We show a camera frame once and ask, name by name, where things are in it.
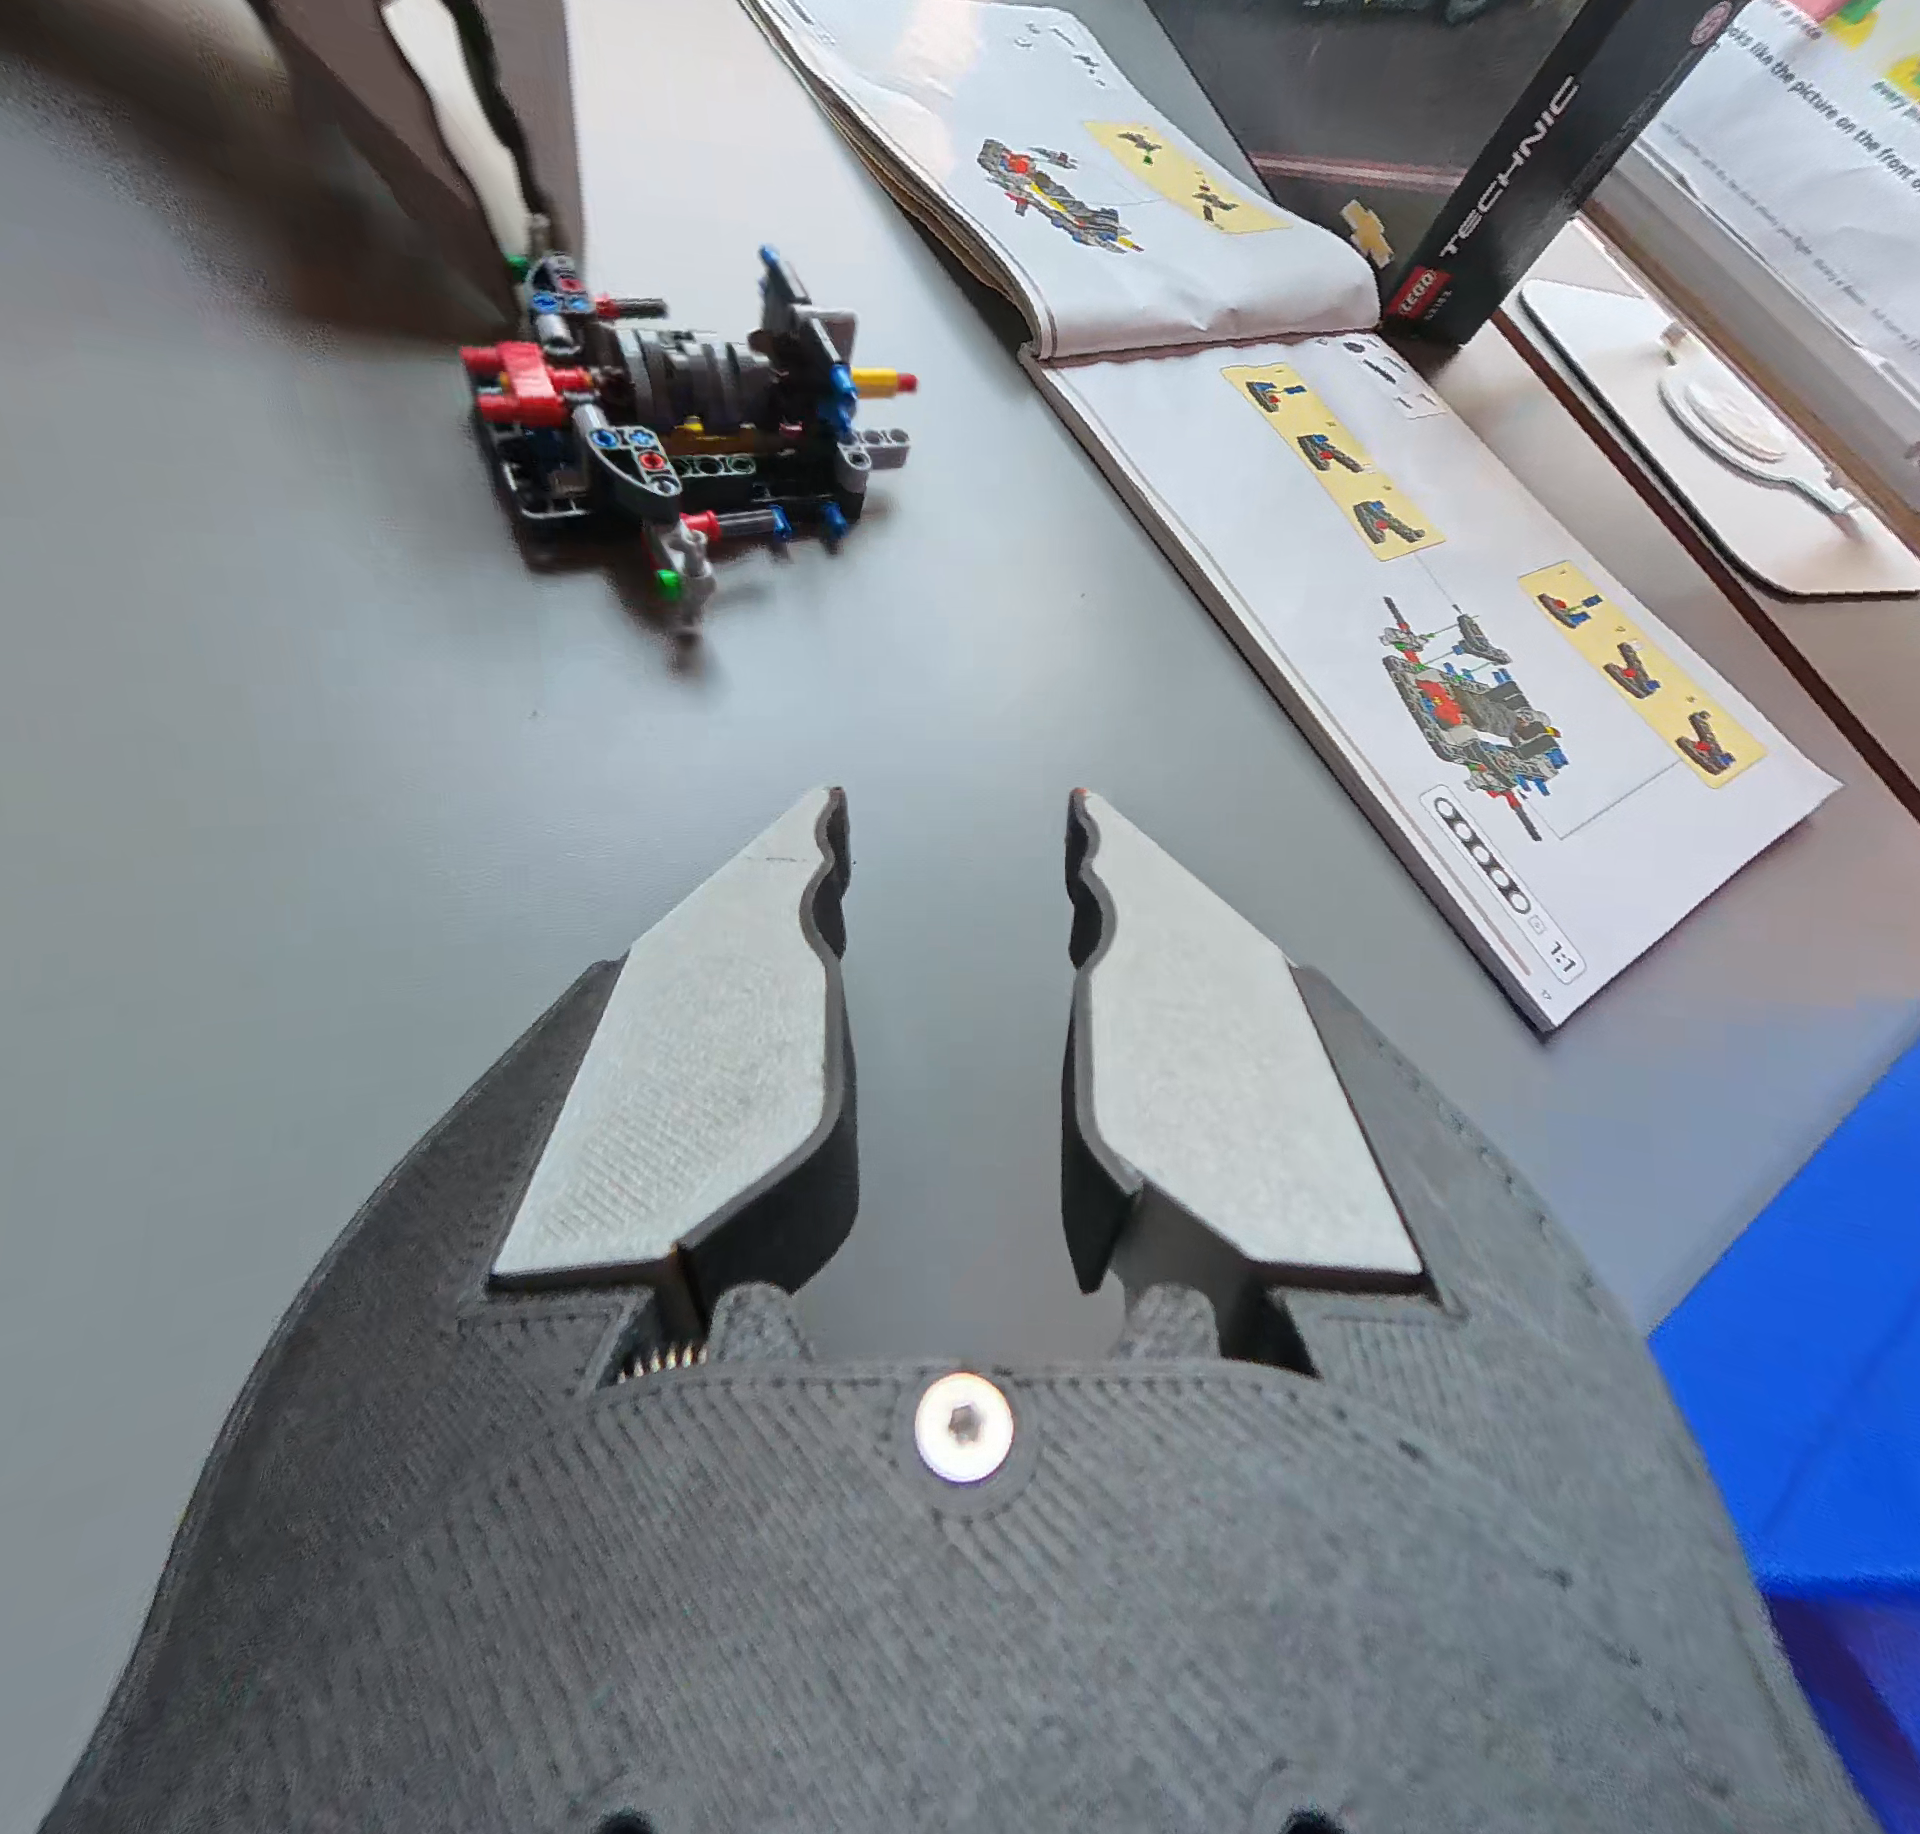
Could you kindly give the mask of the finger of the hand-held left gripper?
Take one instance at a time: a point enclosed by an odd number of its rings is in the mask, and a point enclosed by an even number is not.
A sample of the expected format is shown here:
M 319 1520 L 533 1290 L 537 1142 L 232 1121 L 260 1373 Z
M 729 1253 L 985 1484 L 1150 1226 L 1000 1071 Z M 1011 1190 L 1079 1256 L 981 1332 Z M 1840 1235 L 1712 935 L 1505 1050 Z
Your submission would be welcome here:
M 509 150 L 525 208 L 567 254 L 585 254 L 564 0 L 442 0 L 468 76 Z
M 511 270 L 492 224 L 378 0 L 247 2 L 277 48 L 295 98 L 319 108 L 346 135 L 481 304 L 509 314 Z

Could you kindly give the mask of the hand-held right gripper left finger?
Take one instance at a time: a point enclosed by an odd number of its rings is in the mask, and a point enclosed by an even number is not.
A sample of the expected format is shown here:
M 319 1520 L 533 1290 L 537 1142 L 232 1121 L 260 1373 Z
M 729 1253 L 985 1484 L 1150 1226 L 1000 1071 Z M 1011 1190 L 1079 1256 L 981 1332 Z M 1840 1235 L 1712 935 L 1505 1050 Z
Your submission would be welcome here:
M 682 1334 L 837 1251 L 858 1206 L 848 848 L 845 791 L 805 791 L 633 943 L 496 1287 L 639 1285 Z

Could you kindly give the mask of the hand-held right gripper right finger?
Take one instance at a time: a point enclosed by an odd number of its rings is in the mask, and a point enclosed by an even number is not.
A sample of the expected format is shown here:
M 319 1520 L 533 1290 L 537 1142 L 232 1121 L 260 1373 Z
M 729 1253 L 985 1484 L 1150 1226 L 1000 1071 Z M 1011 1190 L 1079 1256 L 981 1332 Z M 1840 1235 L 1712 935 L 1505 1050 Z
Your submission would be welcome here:
M 1065 817 L 1073 1276 L 1197 1292 L 1225 1357 L 1301 1357 L 1275 1292 L 1424 1297 L 1428 1266 L 1281 946 L 1106 798 Z

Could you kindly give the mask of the black angled lego piece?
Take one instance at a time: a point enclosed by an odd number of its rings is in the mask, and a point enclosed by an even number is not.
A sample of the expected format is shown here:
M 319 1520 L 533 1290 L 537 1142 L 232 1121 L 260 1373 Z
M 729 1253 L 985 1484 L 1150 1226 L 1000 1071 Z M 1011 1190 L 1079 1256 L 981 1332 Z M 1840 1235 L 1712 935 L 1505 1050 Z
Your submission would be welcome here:
M 557 362 L 580 358 L 585 329 L 597 313 L 597 302 L 571 254 L 546 251 L 532 257 L 520 279 L 520 302 L 525 336 L 546 358 Z

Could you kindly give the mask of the black frame lego assembly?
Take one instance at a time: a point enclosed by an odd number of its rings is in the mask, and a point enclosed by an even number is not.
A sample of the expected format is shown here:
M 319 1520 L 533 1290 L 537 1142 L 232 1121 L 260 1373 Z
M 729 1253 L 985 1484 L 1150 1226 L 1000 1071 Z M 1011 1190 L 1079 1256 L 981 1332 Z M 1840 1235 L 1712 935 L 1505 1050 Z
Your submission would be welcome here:
M 471 426 L 525 549 L 624 554 L 679 639 L 708 621 L 717 567 L 740 550 L 814 539 L 833 550 L 911 434 L 864 408 L 918 390 L 860 367 L 855 314 L 821 307 L 772 246 L 759 251 L 759 324 L 744 341 L 677 328 L 666 304 L 587 284 L 597 313 L 575 362 L 518 324 L 459 349 Z

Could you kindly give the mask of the lego instruction booklet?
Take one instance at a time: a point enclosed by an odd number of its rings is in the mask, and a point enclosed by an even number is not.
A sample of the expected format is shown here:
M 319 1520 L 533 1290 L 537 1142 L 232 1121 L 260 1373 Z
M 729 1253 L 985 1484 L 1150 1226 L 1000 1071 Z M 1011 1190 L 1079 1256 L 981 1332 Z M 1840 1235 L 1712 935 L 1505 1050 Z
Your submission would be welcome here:
M 1837 795 L 1079 17 L 740 2 L 1021 308 L 1044 400 L 1536 1029 Z

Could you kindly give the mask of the black lego box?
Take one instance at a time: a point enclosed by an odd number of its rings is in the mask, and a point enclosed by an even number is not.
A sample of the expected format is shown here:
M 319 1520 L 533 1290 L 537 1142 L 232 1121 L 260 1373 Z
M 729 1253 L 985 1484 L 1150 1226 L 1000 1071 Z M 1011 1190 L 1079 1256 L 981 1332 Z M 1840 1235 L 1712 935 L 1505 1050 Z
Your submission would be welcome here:
M 1147 0 L 1284 206 L 1469 343 L 1749 0 Z

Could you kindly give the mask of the blue plastic bin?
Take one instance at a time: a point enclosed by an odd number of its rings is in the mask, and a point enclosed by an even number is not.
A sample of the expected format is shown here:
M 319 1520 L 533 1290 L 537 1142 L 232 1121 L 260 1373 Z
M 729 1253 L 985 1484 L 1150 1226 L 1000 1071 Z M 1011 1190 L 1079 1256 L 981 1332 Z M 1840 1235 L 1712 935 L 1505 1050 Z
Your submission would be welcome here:
M 1919 1050 L 1650 1351 L 1862 1797 L 1919 1827 Z

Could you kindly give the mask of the beige flat pad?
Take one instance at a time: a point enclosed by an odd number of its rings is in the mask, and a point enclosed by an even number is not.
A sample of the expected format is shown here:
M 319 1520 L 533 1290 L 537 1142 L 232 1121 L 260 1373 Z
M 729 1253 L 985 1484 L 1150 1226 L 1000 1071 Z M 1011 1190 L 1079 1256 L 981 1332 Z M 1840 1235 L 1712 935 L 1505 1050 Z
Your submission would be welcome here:
M 1837 477 L 1833 464 L 1758 388 L 1660 302 L 1640 290 L 1526 281 L 1520 307 L 1675 507 L 1756 588 L 1795 603 L 1899 603 L 1919 596 L 1915 553 Z M 1697 347 L 1739 375 L 1859 497 L 1830 519 L 1758 487 L 1712 458 L 1658 397 L 1671 347 Z

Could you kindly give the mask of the white round paddle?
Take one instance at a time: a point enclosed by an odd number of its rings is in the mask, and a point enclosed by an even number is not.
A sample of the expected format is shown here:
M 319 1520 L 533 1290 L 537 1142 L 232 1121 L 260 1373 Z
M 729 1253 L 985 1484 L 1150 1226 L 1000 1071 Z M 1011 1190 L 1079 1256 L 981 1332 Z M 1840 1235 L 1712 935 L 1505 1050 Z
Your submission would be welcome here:
M 1658 397 L 1682 432 L 1732 473 L 1789 493 L 1830 519 L 1861 507 L 1816 449 L 1712 354 L 1671 347 Z

